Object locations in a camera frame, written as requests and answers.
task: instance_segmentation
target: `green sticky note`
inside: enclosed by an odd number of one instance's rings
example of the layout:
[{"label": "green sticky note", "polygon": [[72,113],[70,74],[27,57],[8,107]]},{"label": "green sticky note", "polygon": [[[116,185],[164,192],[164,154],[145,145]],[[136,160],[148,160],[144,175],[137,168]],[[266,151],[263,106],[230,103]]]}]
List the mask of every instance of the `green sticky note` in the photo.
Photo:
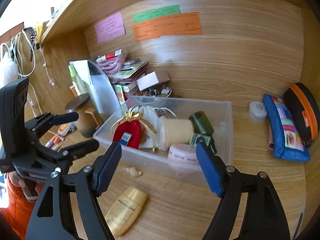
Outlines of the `green sticky note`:
[{"label": "green sticky note", "polygon": [[180,13],[179,5],[172,5],[158,9],[149,10],[133,16],[134,23],[150,20],[153,18]]}]

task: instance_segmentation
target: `person's hand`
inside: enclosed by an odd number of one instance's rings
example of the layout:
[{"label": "person's hand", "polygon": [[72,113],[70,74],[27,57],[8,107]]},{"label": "person's hand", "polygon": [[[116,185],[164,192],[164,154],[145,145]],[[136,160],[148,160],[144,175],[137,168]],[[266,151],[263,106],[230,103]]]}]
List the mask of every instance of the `person's hand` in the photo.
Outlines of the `person's hand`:
[{"label": "person's hand", "polygon": [[[26,186],[25,181],[15,171],[9,172],[8,176],[9,176],[9,180],[11,181],[11,183],[13,185],[15,185],[16,187],[24,188]],[[40,194],[43,186],[44,186],[44,183],[38,183],[36,185],[36,192],[38,194]]]}]

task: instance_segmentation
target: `white box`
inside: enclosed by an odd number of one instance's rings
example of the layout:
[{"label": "white box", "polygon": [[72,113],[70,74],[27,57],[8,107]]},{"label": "white box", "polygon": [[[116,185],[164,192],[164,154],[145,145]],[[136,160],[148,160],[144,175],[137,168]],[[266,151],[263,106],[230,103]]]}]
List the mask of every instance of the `white box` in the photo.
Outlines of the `white box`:
[{"label": "white box", "polygon": [[139,90],[145,90],[146,88],[152,87],[154,85],[167,82],[170,77],[167,71],[153,71],[150,74],[145,75],[137,80]]},{"label": "white box", "polygon": [[[197,111],[204,111],[214,128],[213,138],[217,148],[217,155],[225,165],[232,165],[233,161],[233,122],[232,106],[229,101],[208,101],[184,98],[158,98],[132,96],[121,106],[93,135],[101,145],[108,149],[112,143],[111,126],[123,116],[130,107],[137,105],[167,107],[178,118],[188,119]],[[192,184],[207,186],[200,166],[186,165],[168,160],[168,152],[156,150],[152,153],[147,149],[134,149],[122,146],[121,162],[135,166],[138,170],[151,170],[162,176],[182,180]]]}]

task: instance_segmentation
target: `black beaded string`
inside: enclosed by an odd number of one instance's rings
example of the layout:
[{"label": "black beaded string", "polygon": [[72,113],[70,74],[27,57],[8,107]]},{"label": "black beaded string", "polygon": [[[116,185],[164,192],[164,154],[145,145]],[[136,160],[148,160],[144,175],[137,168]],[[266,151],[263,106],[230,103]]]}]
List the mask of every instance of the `black beaded string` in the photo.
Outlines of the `black beaded string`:
[{"label": "black beaded string", "polygon": [[[28,27],[23,29],[24,31],[28,31],[29,35],[30,35],[30,42],[32,44],[32,47],[35,47],[35,40],[36,40],[36,32],[32,27]],[[32,49],[30,49],[30,62],[32,62],[33,59],[33,52]]]}]

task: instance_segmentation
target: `yellow lotion bottle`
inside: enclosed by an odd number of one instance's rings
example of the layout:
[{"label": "yellow lotion bottle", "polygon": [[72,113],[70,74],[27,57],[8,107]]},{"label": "yellow lotion bottle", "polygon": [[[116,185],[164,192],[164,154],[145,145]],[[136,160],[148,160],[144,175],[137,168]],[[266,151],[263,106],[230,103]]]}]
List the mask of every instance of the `yellow lotion bottle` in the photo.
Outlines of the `yellow lotion bottle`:
[{"label": "yellow lotion bottle", "polygon": [[114,237],[121,236],[132,225],[147,197],[141,190],[128,187],[113,203],[105,219]]}]

